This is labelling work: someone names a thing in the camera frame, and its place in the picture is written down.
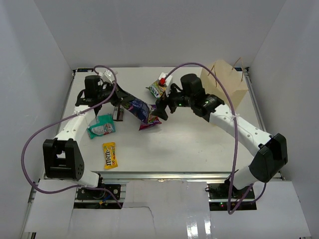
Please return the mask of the purple Fox's cherry candy bag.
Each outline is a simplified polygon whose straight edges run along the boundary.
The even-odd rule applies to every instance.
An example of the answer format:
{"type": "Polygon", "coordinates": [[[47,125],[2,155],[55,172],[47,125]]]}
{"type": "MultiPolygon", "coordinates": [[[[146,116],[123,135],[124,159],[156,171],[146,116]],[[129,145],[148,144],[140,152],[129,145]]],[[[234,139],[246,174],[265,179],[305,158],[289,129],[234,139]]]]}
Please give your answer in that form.
{"type": "Polygon", "coordinates": [[[141,122],[139,130],[147,129],[158,124],[162,124],[157,116],[153,115],[153,111],[156,109],[155,105],[150,105],[150,113],[147,122],[141,122]]]}

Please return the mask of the dark blue snack bag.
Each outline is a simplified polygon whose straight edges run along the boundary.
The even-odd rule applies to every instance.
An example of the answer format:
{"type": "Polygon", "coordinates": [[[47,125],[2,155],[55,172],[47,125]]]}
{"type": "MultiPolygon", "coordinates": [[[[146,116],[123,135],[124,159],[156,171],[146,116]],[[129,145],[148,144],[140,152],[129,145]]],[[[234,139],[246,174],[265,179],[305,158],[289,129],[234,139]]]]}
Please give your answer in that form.
{"type": "Polygon", "coordinates": [[[142,123],[149,123],[149,116],[151,113],[151,106],[149,104],[128,94],[122,100],[121,105],[142,123]]]}

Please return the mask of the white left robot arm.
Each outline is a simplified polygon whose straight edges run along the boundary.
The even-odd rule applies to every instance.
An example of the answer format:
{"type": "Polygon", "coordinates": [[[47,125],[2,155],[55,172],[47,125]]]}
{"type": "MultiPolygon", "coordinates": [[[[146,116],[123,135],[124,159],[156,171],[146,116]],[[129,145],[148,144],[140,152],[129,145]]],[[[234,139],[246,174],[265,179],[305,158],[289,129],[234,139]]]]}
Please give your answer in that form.
{"type": "Polygon", "coordinates": [[[103,104],[118,106],[133,99],[133,96],[97,75],[85,77],[85,89],[77,96],[74,112],[62,131],[54,139],[43,143],[45,174],[48,178],[73,181],[88,187],[95,199],[105,194],[100,175],[85,168],[79,143],[89,124],[96,118],[103,104]]]}

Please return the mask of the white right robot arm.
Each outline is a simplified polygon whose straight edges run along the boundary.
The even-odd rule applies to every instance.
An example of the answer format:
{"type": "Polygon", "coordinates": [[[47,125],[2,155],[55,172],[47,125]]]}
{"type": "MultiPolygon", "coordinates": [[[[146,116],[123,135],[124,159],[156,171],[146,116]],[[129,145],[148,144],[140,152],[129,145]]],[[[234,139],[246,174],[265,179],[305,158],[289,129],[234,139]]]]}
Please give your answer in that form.
{"type": "Polygon", "coordinates": [[[167,74],[159,78],[159,84],[166,89],[157,99],[153,114],[167,120],[166,108],[174,113],[178,107],[189,107],[197,116],[237,139],[253,156],[248,166],[234,173],[233,180],[225,181],[228,197],[238,198],[243,193],[243,188],[255,182],[269,182],[287,164],[287,141],[283,135],[271,135],[242,117],[235,117],[222,99],[205,92],[200,78],[195,74],[184,75],[180,81],[181,88],[167,74]]]}

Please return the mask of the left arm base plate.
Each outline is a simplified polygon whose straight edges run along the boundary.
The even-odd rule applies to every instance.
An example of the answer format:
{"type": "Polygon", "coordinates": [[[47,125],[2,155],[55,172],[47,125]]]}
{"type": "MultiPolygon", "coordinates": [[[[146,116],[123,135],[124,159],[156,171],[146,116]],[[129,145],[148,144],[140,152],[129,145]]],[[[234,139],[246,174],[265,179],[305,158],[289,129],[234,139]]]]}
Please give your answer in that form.
{"type": "Polygon", "coordinates": [[[120,184],[102,184],[102,190],[91,190],[87,188],[78,189],[75,197],[75,205],[89,204],[97,208],[115,207],[119,208],[116,201],[120,201],[120,184]]]}

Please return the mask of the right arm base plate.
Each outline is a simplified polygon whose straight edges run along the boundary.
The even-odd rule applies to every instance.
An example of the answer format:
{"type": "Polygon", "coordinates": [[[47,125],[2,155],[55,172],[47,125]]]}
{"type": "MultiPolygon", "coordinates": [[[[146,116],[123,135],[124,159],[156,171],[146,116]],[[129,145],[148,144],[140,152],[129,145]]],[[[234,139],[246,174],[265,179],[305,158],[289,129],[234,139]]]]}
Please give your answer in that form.
{"type": "MultiPolygon", "coordinates": [[[[238,204],[239,200],[244,196],[244,193],[249,187],[245,187],[237,192],[231,193],[230,210],[238,204]]],[[[227,211],[228,205],[228,188],[224,183],[211,183],[205,188],[209,197],[210,211],[227,211]]],[[[254,211],[257,210],[255,200],[255,193],[253,189],[250,189],[245,199],[237,208],[238,211],[254,211]]]]}

